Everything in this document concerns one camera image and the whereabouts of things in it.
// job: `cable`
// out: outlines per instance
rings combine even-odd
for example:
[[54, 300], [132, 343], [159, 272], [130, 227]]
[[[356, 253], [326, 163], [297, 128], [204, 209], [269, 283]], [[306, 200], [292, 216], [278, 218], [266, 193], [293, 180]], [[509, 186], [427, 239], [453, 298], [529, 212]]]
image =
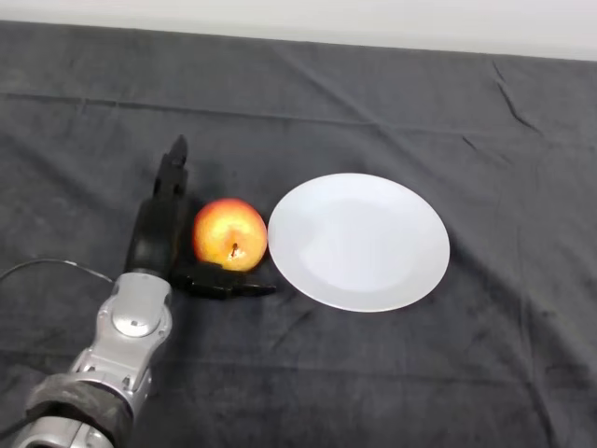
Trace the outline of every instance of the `cable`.
[[78, 264], [74, 261], [71, 261], [70, 259], [29, 259], [27, 261], [24, 261], [23, 263], [14, 265], [12, 268], [5, 270], [3, 273], [0, 273], [0, 282], [3, 282], [9, 275], [15, 273], [16, 271], [20, 271], [21, 269], [26, 268], [28, 266], [43, 263], [65, 264], [67, 266], [72, 266], [74, 268], [80, 269], [81, 271], [85, 271], [86, 273], [90, 273], [91, 275], [101, 278], [102, 280], [105, 280], [108, 283], [114, 283], [114, 280], [108, 277], [107, 275], [98, 273], [97, 271], [94, 271], [92, 268], [88, 268], [87, 266]]

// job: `plate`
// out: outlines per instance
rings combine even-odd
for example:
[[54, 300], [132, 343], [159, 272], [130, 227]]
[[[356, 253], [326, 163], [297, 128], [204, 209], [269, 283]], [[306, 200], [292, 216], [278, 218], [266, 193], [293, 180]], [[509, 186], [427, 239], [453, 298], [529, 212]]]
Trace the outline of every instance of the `plate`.
[[307, 296], [336, 308], [379, 312], [436, 287], [450, 241], [421, 196], [374, 175], [326, 175], [290, 191], [270, 218], [271, 257]]

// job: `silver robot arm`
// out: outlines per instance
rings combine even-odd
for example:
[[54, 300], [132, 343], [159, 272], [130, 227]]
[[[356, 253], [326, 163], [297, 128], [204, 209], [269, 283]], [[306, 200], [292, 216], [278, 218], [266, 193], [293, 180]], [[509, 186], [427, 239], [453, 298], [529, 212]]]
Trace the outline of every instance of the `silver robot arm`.
[[181, 136], [162, 158], [153, 196], [141, 205], [125, 273], [98, 312], [93, 343], [68, 373], [34, 388], [29, 423], [14, 448], [126, 447], [172, 329], [168, 280], [186, 213], [186, 159]]
[[88, 423], [43, 416], [13, 446], [116, 448], [114, 443], [124, 443], [132, 426], [125, 421], [134, 421], [141, 411], [151, 387], [151, 365], [172, 328], [171, 294], [170, 284], [155, 275], [121, 275], [97, 315], [93, 344], [69, 373], [50, 376], [36, 387], [27, 403], [29, 413], [44, 405], [84, 407]]

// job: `white wall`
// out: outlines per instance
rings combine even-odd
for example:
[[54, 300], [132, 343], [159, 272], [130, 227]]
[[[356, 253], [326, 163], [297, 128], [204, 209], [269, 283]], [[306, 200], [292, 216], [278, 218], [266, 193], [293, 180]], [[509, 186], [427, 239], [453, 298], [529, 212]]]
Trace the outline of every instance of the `white wall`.
[[0, 18], [597, 61], [597, 0], [0, 0]]

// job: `apple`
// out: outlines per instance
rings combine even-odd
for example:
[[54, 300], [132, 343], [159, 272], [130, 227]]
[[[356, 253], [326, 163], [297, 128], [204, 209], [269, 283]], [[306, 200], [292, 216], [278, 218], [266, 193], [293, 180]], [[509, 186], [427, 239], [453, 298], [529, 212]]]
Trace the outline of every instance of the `apple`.
[[240, 199], [220, 199], [195, 216], [193, 248], [201, 261], [231, 271], [257, 266], [268, 246], [268, 230], [255, 208]]

